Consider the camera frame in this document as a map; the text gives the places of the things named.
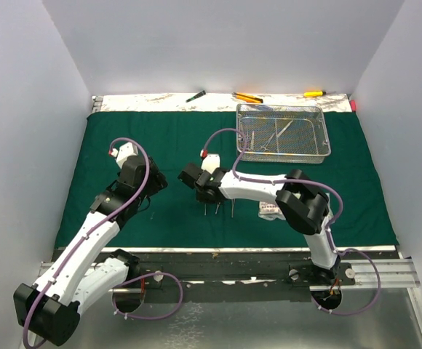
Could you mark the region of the metal mesh instrument tray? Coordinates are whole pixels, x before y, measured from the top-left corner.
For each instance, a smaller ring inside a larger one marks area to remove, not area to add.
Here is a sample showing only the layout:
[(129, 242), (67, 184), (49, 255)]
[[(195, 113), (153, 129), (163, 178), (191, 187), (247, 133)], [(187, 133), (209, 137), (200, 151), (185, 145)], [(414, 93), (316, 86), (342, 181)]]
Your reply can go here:
[[(279, 138), (281, 153), (276, 150), (276, 133), (289, 121), (291, 126)], [(236, 107), (237, 150), (244, 151), (243, 161), (321, 164), (331, 154), (330, 141), (321, 108), (239, 104)], [(254, 151), (249, 152), (248, 136), (255, 132)], [(275, 134), (270, 152), (257, 152), (257, 147)]]

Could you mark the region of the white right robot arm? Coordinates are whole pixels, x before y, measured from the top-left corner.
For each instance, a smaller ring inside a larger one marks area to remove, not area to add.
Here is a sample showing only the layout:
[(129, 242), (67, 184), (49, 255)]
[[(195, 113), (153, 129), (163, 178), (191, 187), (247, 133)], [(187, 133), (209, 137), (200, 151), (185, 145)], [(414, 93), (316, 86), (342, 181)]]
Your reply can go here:
[(299, 169), (270, 176), (223, 167), (210, 172), (194, 163), (187, 164), (178, 179), (195, 190), (196, 200), (204, 204), (243, 199), (276, 205), (288, 225), (304, 236), (314, 279), (329, 284), (338, 277), (340, 257), (330, 226), (342, 213), (343, 202), (331, 187), (311, 180)]

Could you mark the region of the pink packet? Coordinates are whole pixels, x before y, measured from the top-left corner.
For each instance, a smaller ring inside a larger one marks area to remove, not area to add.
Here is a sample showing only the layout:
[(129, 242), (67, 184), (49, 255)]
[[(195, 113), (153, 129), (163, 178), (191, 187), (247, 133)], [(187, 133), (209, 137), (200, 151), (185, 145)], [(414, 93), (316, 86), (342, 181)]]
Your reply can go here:
[(268, 221), (285, 220), (281, 209), (276, 204), (270, 204), (261, 201), (258, 205), (258, 216), (259, 218)]

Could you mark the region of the curved tip steel tweezers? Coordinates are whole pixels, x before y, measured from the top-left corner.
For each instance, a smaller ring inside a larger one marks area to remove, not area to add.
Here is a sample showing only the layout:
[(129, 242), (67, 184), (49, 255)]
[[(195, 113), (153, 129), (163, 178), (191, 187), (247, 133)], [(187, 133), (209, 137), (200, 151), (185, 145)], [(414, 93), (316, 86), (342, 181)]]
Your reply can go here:
[(284, 132), (291, 126), (294, 120), (289, 121), (279, 132), (276, 133), (276, 150), (277, 153), (281, 153), (279, 146), (279, 138), (284, 134)]

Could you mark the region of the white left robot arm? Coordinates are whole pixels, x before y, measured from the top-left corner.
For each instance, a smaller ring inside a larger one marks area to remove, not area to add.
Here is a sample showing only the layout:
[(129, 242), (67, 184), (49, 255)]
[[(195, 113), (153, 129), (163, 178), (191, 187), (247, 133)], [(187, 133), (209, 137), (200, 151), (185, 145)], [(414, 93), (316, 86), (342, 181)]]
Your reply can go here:
[(138, 259), (122, 249), (93, 272), (89, 268), (140, 205), (167, 187), (167, 180), (150, 156), (115, 157), (119, 176), (96, 197), (79, 232), (50, 268), (13, 294), (24, 348), (65, 344), (81, 316), (110, 288), (138, 280)]

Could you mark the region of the dark green surgical drape cloth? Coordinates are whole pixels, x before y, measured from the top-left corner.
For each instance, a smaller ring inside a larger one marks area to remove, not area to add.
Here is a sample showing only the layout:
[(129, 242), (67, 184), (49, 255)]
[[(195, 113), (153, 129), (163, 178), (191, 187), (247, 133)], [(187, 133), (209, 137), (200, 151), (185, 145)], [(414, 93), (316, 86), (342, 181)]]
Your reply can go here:
[[(325, 114), (331, 154), (321, 164), (301, 169), (335, 189), (343, 202), (332, 226), (338, 246), (395, 245), (396, 235), (386, 209), (381, 181), (359, 119), (354, 113)], [(294, 248), (304, 237), (285, 221), (259, 218), (254, 201), (207, 206), (178, 179), (186, 164), (199, 161), (203, 146), (219, 154), (221, 164), (236, 164), (232, 112), (101, 112), (87, 119), (78, 161), (55, 239), (58, 248), (76, 235), (95, 197), (115, 179), (118, 166), (108, 146), (118, 137), (139, 142), (165, 175), (168, 186), (154, 195), (111, 240), (113, 247)]]

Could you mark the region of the steel scissors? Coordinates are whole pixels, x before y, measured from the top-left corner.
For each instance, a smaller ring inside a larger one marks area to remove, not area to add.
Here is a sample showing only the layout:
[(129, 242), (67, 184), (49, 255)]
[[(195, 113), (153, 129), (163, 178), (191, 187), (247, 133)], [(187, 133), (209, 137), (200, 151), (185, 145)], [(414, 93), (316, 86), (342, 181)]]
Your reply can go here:
[(248, 136), (248, 140), (249, 140), (248, 151), (253, 152), (254, 151), (254, 144), (255, 144), (255, 132), (254, 131), (251, 131), (251, 133)]

